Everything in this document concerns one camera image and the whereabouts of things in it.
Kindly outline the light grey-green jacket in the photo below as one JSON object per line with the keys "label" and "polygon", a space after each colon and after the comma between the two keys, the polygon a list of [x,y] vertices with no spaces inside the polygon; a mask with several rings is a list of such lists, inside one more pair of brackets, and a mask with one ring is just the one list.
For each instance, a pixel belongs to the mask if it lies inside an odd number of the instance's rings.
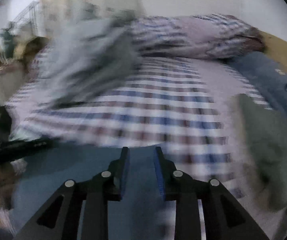
{"label": "light grey-green jacket", "polygon": [[38,73],[37,103],[61,108],[89,102],[119,86],[140,64],[130,25],[135,13],[82,19],[50,44]]}

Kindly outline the beige folded garment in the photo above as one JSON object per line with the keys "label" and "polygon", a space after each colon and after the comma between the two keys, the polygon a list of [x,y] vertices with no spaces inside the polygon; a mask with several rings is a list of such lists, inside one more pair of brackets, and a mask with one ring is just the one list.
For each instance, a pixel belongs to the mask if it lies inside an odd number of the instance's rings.
{"label": "beige folded garment", "polygon": [[227,103],[230,126],[232,131],[229,141],[233,144],[234,168],[239,178],[247,174],[246,165],[248,164],[248,152],[246,137],[243,127],[243,119],[239,106],[239,95],[232,96]]}

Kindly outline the olive green folded garment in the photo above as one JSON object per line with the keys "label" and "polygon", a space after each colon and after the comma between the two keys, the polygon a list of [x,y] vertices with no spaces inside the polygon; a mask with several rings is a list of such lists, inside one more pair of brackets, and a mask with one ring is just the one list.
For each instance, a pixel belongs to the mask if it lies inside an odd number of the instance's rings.
{"label": "olive green folded garment", "polygon": [[246,94],[235,97],[237,123],[247,152],[268,189],[273,210],[287,207],[287,117]]}

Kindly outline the dark teal shirt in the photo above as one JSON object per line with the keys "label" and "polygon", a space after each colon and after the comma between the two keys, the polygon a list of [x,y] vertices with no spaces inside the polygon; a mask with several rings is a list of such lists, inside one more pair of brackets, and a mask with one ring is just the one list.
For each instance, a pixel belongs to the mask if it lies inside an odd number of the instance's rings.
{"label": "dark teal shirt", "polygon": [[[173,239],[176,204],[164,202],[154,167],[155,146],[129,149],[126,189],[119,202],[108,203],[109,239]],[[11,224],[14,233],[67,180],[90,180],[108,169],[121,149],[62,143],[27,157],[27,166],[13,198]]]}

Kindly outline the wooden headboard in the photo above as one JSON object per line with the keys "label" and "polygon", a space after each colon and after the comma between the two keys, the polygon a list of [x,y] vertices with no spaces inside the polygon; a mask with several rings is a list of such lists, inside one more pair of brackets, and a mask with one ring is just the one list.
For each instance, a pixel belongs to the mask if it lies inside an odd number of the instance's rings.
{"label": "wooden headboard", "polygon": [[260,31],[265,43],[265,54],[281,65],[287,73],[287,42],[264,31]]}

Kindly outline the plaid bed sheet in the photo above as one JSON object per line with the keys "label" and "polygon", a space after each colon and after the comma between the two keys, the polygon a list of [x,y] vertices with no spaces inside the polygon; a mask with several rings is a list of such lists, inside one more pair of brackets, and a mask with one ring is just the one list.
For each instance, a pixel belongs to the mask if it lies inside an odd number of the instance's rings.
{"label": "plaid bed sheet", "polygon": [[38,73],[47,51],[36,55],[28,80],[6,105],[14,134],[58,138],[60,144],[129,148],[160,145],[177,168],[198,180],[220,180],[272,237],[282,213],[267,211],[255,198],[247,174],[234,168],[228,100],[244,93],[265,105],[249,81],[216,61],[145,57],[139,70],[115,89],[88,103],[50,108],[37,103]]}

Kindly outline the blue cartoon pillow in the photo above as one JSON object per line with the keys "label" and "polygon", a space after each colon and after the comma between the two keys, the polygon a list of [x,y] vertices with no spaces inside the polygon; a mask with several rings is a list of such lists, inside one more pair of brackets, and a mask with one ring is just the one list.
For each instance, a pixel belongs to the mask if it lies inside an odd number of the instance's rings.
{"label": "blue cartoon pillow", "polygon": [[258,51],[226,63],[245,77],[274,110],[287,117],[287,74],[282,73],[280,64]]}

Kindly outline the folded plaid quilt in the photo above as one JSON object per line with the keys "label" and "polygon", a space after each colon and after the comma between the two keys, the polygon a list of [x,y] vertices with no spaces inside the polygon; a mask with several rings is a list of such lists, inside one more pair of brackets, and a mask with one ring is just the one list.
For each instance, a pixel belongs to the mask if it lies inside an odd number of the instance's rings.
{"label": "folded plaid quilt", "polygon": [[232,15],[143,17],[130,29],[142,56],[217,60],[265,49],[260,31]]}

